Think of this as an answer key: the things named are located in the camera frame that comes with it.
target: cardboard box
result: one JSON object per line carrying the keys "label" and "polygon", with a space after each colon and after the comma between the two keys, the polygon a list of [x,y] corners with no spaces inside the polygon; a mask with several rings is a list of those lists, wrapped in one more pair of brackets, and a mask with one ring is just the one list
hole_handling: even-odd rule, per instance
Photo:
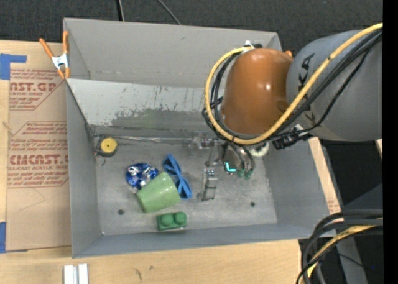
{"label": "cardboard box", "polygon": [[[55,55],[62,45],[49,44]],[[6,250],[70,245],[65,82],[38,42],[0,41],[11,63]]]}

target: blue tape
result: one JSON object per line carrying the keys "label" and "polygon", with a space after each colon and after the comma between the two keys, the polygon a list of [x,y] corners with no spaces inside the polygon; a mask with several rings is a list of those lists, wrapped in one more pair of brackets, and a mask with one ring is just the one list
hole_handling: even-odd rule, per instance
{"label": "blue tape", "polygon": [[6,223],[0,222],[0,253],[6,253]]}
{"label": "blue tape", "polygon": [[190,199],[192,198],[191,187],[182,175],[181,168],[176,159],[174,159],[173,155],[169,153],[165,160],[163,160],[163,169],[167,172],[171,177],[175,177],[174,183],[177,187],[178,193],[182,199]]}
{"label": "blue tape", "polygon": [[26,55],[0,54],[0,80],[10,79],[11,63],[26,63]]}

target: blue foil wrapper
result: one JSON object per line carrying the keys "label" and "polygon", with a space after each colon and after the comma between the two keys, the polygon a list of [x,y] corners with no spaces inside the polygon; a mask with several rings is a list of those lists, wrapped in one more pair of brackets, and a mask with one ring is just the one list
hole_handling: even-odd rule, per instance
{"label": "blue foil wrapper", "polygon": [[138,191],[154,179],[158,173],[158,169],[147,163],[136,163],[127,168],[126,181],[135,191]]}

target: green lego brick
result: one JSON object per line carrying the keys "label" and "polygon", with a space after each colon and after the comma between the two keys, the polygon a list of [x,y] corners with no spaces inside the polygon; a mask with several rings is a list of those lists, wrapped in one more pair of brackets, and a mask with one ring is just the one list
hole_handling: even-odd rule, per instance
{"label": "green lego brick", "polygon": [[187,215],[180,211],[176,213],[165,213],[156,216],[157,229],[159,231],[181,229],[187,226]]}

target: green plastic cup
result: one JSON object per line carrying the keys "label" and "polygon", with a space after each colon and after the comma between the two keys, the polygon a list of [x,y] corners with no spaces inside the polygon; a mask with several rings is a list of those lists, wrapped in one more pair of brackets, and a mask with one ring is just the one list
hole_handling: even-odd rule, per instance
{"label": "green plastic cup", "polygon": [[145,213],[171,207],[181,199],[173,179],[166,172],[158,174],[140,189],[137,198]]}

